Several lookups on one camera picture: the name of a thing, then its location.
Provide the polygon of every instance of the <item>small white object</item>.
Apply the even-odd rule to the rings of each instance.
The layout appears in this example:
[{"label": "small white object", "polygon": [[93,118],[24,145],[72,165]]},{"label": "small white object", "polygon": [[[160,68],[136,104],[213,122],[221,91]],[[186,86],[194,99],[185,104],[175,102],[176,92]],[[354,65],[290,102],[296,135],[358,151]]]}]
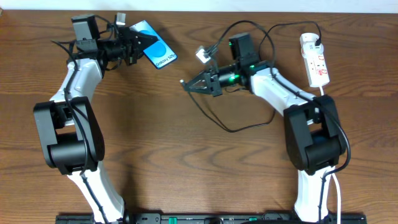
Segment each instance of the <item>small white object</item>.
[{"label": "small white object", "polygon": [[336,174],[331,174],[333,180],[336,184],[337,191],[337,224],[341,224],[341,192],[340,192],[340,184],[338,183]]},{"label": "small white object", "polygon": [[200,46],[196,52],[197,57],[199,60],[206,64],[208,61],[210,61],[211,57],[206,54],[205,48],[203,46]]},{"label": "small white object", "polygon": [[124,27],[124,25],[126,25],[126,13],[118,12],[116,14],[116,25],[118,27]]},{"label": "small white object", "polygon": [[[322,177],[325,172],[334,170],[335,167],[326,167],[308,175],[304,170],[298,171],[298,194],[294,204],[294,210],[303,222],[317,222],[319,214],[319,199],[321,195]],[[329,190],[330,175],[326,177],[325,188],[321,208],[321,218],[328,215],[327,199]]]},{"label": "small white object", "polygon": [[329,74],[323,56],[323,44],[315,45],[319,36],[313,33],[305,33],[300,37],[301,54],[304,58],[310,87],[320,87],[329,83]]},{"label": "small white object", "polygon": [[[118,219],[123,218],[123,198],[114,189],[113,184],[106,173],[103,162],[98,162],[97,170],[94,172],[86,170],[85,176],[95,197],[99,201],[99,204],[103,207],[106,219],[109,222],[116,222]],[[79,187],[87,202],[90,204],[94,213],[95,222],[104,223],[104,219],[101,212],[98,210],[97,204],[95,204],[80,176],[80,171],[74,171],[72,172],[72,175],[68,175],[68,177]]]},{"label": "small white object", "polygon": [[[311,93],[304,92],[293,83],[285,79],[278,71],[273,68],[275,77],[284,85],[291,88],[294,92],[299,92],[302,96],[312,99],[315,97]],[[271,68],[266,68],[258,71],[251,76],[252,91],[256,96],[266,100],[280,115],[284,115],[284,110],[292,105],[302,105],[306,103],[305,100],[296,97],[291,91],[285,89],[280,85],[271,75]]]}]

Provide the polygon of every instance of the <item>green led light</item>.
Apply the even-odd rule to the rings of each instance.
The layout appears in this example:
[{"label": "green led light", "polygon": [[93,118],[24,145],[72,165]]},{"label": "green led light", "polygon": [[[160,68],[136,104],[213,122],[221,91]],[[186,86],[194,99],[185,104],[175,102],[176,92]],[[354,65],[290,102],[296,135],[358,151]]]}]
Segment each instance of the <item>green led light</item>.
[{"label": "green led light", "polygon": [[230,80],[231,82],[233,82],[233,81],[235,80],[235,78],[239,78],[239,75],[231,76],[231,77],[229,78],[229,80]]}]

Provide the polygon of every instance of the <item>white wall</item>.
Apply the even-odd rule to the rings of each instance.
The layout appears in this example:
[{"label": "white wall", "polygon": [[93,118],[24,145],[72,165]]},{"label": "white wall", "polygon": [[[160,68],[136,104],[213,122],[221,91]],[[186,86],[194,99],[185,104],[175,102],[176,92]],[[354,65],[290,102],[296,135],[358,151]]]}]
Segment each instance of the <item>white wall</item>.
[{"label": "white wall", "polygon": [[0,0],[3,9],[398,13],[398,0]]}]

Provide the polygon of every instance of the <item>electrical outlet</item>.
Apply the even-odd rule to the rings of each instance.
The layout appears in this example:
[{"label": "electrical outlet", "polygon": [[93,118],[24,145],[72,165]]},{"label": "electrical outlet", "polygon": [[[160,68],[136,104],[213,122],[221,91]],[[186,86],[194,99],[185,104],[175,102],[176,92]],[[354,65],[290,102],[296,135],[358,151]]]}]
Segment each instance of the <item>electrical outlet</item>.
[{"label": "electrical outlet", "polygon": [[301,53],[304,58],[310,87],[320,87],[329,83],[329,74],[323,56],[323,45],[315,46],[318,35],[306,33],[300,37]]}]

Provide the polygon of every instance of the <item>black cable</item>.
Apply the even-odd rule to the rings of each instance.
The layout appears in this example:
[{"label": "black cable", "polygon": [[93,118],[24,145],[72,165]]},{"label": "black cable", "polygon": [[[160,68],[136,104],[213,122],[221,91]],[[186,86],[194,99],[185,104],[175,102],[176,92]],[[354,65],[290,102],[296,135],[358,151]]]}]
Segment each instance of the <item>black cable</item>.
[{"label": "black cable", "polygon": [[198,102],[194,99],[194,97],[192,96],[192,94],[191,94],[189,91],[187,91],[187,92],[188,92],[188,95],[190,96],[190,98],[192,99],[192,101],[195,103],[195,105],[199,108],[199,110],[200,110],[208,119],[210,119],[210,121],[214,122],[214,123],[217,124],[217,126],[219,126],[221,129],[223,129],[224,131],[227,131],[227,132],[229,132],[229,133],[236,133],[236,132],[238,132],[238,131],[242,131],[242,130],[245,130],[245,129],[247,129],[247,128],[253,128],[253,127],[268,125],[268,124],[270,124],[270,123],[272,122],[272,120],[274,119],[275,114],[276,114],[276,112],[275,112],[275,110],[274,110],[274,112],[272,113],[272,116],[271,116],[270,120],[267,121],[267,122],[265,122],[265,123],[261,123],[261,124],[252,124],[252,125],[249,125],[249,126],[246,126],[246,127],[243,127],[243,128],[239,128],[239,129],[229,129],[229,128],[227,128],[227,127],[225,126],[225,124],[224,124],[223,122],[220,121],[220,119],[219,119],[212,111],[211,111],[212,115],[213,115],[220,123],[218,123],[218,122],[215,121],[211,116],[209,116],[209,115],[202,109],[202,107],[198,104]]},{"label": "black cable", "polygon": [[[221,35],[221,37],[218,39],[218,41],[216,42],[216,44],[214,44],[213,46],[211,46],[211,47],[207,50],[207,52],[211,53],[212,51],[214,51],[214,49],[216,49],[216,48],[219,46],[219,44],[221,43],[221,41],[223,41],[223,39],[224,39],[225,35],[228,33],[228,31],[229,31],[232,27],[234,27],[234,26],[236,26],[236,25],[238,25],[238,24],[240,24],[240,23],[249,23],[249,24],[252,24],[252,25],[254,25],[257,29],[263,31],[263,33],[266,35],[266,37],[268,36],[268,32],[267,32],[262,26],[260,26],[258,23],[253,22],[253,21],[248,21],[248,20],[241,20],[241,21],[234,22],[233,24],[231,24],[231,25],[224,31],[223,35]],[[272,43],[271,38],[269,38],[269,42],[271,43],[271,45],[274,45],[274,44]]]},{"label": "black cable", "polygon": [[109,221],[108,221],[108,219],[106,219],[106,216],[105,216],[105,213],[104,213],[104,209],[101,206],[101,204],[98,201],[98,199],[95,197],[95,194],[94,194],[93,190],[91,189],[90,185],[88,184],[86,175],[83,174],[81,176],[81,178],[83,179],[83,183],[85,183],[85,185],[86,185],[88,193],[90,193],[91,198],[94,200],[95,204],[97,205],[99,212],[101,212],[101,215],[102,215],[102,218],[104,219],[105,224],[108,224]]},{"label": "black cable", "polygon": [[234,92],[237,92],[237,91],[248,90],[248,89],[245,88],[245,87],[242,87],[242,88],[237,88],[237,89],[235,89],[235,90],[229,91],[229,90],[228,90],[228,87],[225,87],[224,90],[225,90],[225,92],[227,92],[227,93],[234,93]]},{"label": "black cable", "polygon": [[112,36],[113,36],[113,30],[114,30],[114,27],[111,28],[111,34],[109,35],[109,37],[108,37],[106,40],[110,40],[110,39],[112,38]]},{"label": "black cable", "polygon": [[94,16],[97,17],[98,19],[101,19],[102,21],[105,21],[105,22],[109,25],[110,28],[113,27],[112,31],[114,30],[115,33],[116,33],[116,35],[119,36],[119,30],[118,30],[118,28],[116,27],[115,24],[111,23],[109,20],[105,19],[105,18],[102,17],[102,16],[99,16],[99,15],[94,15]]},{"label": "black cable", "polygon": [[73,41],[69,42],[69,52],[73,52],[73,48],[75,46],[75,43],[76,43],[76,40],[73,40]]},{"label": "black cable", "polygon": [[[315,46],[319,46],[319,45],[321,44],[322,32],[321,32],[321,28],[319,28],[319,25],[318,25],[315,21],[301,21],[301,22],[290,22],[290,23],[285,23],[285,24],[276,24],[276,25],[273,25],[273,26],[267,31],[267,33],[268,33],[268,35],[269,35],[269,32],[270,32],[273,28],[279,27],[279,26],[289,26],[289,25],[298,25],[298,24],[309,24],[309,23],[315,24],[316,27],[318,28],[318,31],[319,31],[319,39],[315,42]],[[267,38],[267,36],[265,35],[265,36],[262,38],[262,40],[261,40],[261,42],[260,42],[260,44],[259,44],[259,51],[258,51],[258,54],[259,54],[260,60],[261,60],[261,55],[260,55],[261,45],[262,45],[262,43],[264,42],[264,40],[265,40],[266,38]]]},{"label": "black cable", "polygon": [[72,105],[73,109],[75,109],[75,111],[77,111],[77,113],[80,113],[80,115],[86,119],[86,121],[88,121],[87,115],[85,115],[79,108],[77,108],[75,105]]}]

